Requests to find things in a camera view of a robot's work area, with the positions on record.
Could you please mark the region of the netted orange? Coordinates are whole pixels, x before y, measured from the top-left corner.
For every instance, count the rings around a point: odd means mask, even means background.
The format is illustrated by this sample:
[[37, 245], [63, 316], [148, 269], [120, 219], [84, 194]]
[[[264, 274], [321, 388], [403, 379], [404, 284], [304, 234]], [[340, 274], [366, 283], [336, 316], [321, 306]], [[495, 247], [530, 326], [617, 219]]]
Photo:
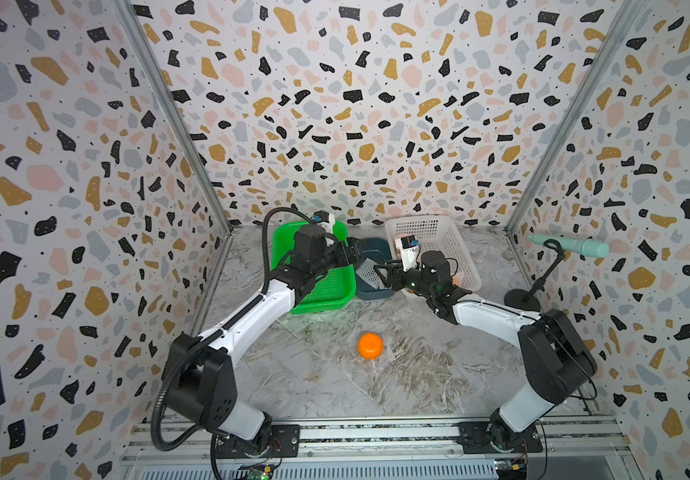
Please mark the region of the netted orange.
[[359, 355], [366, 360], [374, 360], [381, 356], [384, 349], [383, 339], [372, 332], [363, 334], [358, 341]]

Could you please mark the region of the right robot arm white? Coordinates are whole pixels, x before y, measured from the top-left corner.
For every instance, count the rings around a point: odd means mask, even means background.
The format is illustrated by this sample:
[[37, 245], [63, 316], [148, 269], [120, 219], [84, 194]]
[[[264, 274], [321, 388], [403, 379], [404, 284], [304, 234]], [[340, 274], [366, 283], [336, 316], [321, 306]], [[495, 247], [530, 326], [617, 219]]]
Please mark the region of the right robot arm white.
[[438, 318], [478, 329], [520, 351], [525, 384], [490, 416], [484, 444], [507, 453], [521, 446], [537, 421], [571, 397], [597, 372], [597, 364], [560, 310], [519, 310], [488, 302], [456, 285], [449, 260], [428, 251], [412, 268], [392, 260], [373, 267], [383, 285], [423, 298]]

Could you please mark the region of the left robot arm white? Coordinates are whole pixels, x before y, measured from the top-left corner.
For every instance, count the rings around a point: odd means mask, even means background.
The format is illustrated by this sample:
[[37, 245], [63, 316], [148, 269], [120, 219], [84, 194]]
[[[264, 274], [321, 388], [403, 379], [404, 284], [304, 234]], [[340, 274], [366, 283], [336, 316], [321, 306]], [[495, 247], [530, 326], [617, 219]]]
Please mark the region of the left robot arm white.
[[196, 336], [179, 335], [153, 407], [156, 448], [173, 450], [201, 429], [263, 448], [272, 420], [238, 399], [233, 364], [331, 271], [356, 265], [362, 250], [359, 239], [340, 240], [325, 227], [305, 222], [295, 232], [292, 249], [264, 273], [258, 292], [215, 326]]

